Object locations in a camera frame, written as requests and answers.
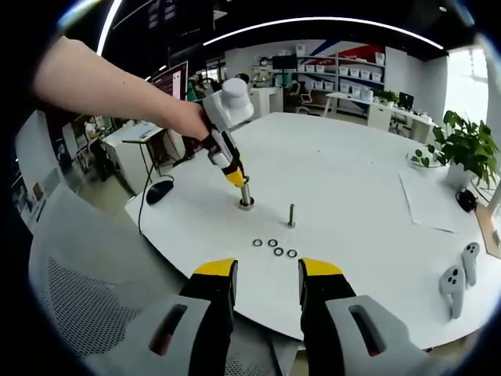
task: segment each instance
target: white flower pot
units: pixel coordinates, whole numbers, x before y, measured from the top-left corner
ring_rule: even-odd
[[[456,192],[459,192],[468,185],[473,177],[473,172],[464,171],[462,163],[456,164],[452,162],[445,177],[445,184],[453,188]]]

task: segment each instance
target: computer monitor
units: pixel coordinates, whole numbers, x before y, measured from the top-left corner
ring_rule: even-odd
[[[272,58],[273,69],[297,69],[297,56],[285,55]]]
[[[404,107],[406,110],[410,110],[413,108],[414,97],[406,94],[404,92],[400,92],[398,96],[398,105],[400,107]]]
[[[151,81],[162,92],[166,92],[177,99],[185,100],[188,91],[188,62],[185,61],[175,67],[161,71]]]

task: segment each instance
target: window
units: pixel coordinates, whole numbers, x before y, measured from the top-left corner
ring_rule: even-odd
[[[202,74],[203,78],[212,78],[215,81],[219,81],[218,68],[207,69],[207,71],[201,70],[198,73]]]
[[[470,121],[485,121],[488,106],[487,64],[481,47],[449,52],[445,110]]]

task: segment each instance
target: ceiling light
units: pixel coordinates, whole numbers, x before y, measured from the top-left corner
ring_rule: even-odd
[[[245,27],[245,28],[237,30],[237,31],[232,31],[231,33],[228,33],[228,34],[221,35],[220,37],[217,37],[217,38],[211,39],[210,41],[205,42],[204,45],[210,45],[211,43],[220,41],[220,40],[222,40],[224,38],[231,37],[233,35],[243,33],[244,31],[250,31],[250,30],[253,30],[253,29],[258,29],[259,27],[267,27],[267,26],[284,24],[284,23],[288,24],[290,22],[299,22],[299,21],[344,21],[344,22],[355,22],[357,24],[366,24],[366,25],[384,27],[386,29],[397,31],[399,33],[407,34],[407,35],[409,35],[411,37],[420,39],[423,42],[426,42],[426,43],[428,43],[430,45],[433,45],[437,49],[444,49],[444,47],[442,45],[439,45],[438,43],[435,43],[435,42],[431,41],[430,39],[422,37],[422,36],[420,36],[418,34],[414,34],[411,31],[407,31],[407,30],[401,29],[400,27],[395,27],[395,26],[387,25],[385,23],[379,23],[379,22],[368,21],[368,20],[359,20],[359,19],[356,19],[356,18],[347,18],[347,17],[301,17],[301,18],[289,18],[287,20],[278,20],[278,21],[272,21],[272,22],[265,22],[264,24],[260,23],[258,25]]]
[[[120,7],[123,0],[114,0],[111,4],[110,11],[106,16],[104,21],[103,29],[101,30],[101,36],[99,37],[99,44],[97,45],[96,53],[101,56],[103,54],[104,44],[106,43],[106,38],[108,38],[108,32],[110,31],[111,24],[115,16],[117,15],[118,8]]]

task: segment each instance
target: white vr controller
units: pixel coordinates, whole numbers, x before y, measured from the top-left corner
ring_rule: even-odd
[[[451,297],[451,317],[457,319],[463,310],[463,296],[466,282],[470,286],[477,283],[477,256],[480,253],[478,243],[468,244],[461,254],[463,267],[454,265],[440,277],[440,292]]]

